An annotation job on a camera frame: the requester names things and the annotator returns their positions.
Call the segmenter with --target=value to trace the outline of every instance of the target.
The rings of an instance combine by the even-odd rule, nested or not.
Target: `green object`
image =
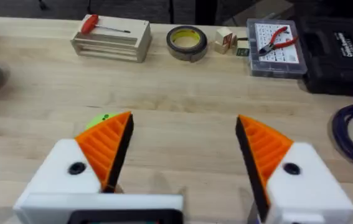
[[[237,56],[248,56],[250,54],[250,49],[237,49]]]
[[[112,118],[115,115],[116,114],[110,114],[110,113],[98,115],[87,124],[86,129],[89,129],[89,128],[93,127],[94,125],[107,120],[108,118]]]

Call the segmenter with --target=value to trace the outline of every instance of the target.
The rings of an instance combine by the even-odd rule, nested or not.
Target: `masking tape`
[[[192,47],[179,47],[175,41],[180,37],[192,37],[197,44]],[[173,28],[166,36],[169,53],[184,61],[196,62],[207,53],[207,37],[198,28],[192,26],[179,26]]]

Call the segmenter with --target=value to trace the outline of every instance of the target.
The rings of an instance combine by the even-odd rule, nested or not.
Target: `wooden workbench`
[[[238,114],[312,143],[353,201],[353,165],[327,132],[333,113],[353,98],[251,77],[247,60],[231,53],[176,60],[166,48],[171,25],[152,24],[144,63],[78,57],[69,42],[78,24],[0,18],[0,65],[10,71],[0,91],[0,224],[18,223],[11,207],[55,142],[95,115],[127,110],[135,129],[122,187],[183,193],[192,223],[245,222],[253,197],[235,137]],[[216,27],[201,28],[211,40]]]

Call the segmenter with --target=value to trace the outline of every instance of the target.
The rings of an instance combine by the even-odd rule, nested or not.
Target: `wooden crate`
[[[133,62],[143,62],[151,42],[149,21],[99,16],[98,25],[131,33],[94,28],[89,34],[82,34],[81,28],[91,15],[86,15],[71,44],[78,55],[103,57]]]

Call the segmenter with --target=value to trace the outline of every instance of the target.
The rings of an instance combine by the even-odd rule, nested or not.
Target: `red pliers handle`
[[[298,37],[293,37],[292,40],[286,41],[284,43],[275,44],[276,37],[279,34],[281,34],[282,32],[286,32],[287,29],[288,29],[288,27],[284,26],[284,27],[276,30],[276,32],[271,36],[269,44],[265,45],[264,47],[262,47],[259,50],[259,56],[265,56],[266,54],[268,54],[272,50],[280,49],[280,48],[283,48],[283,47],[288,47],[290,45],[295,44],[295,42],[298,40]]]

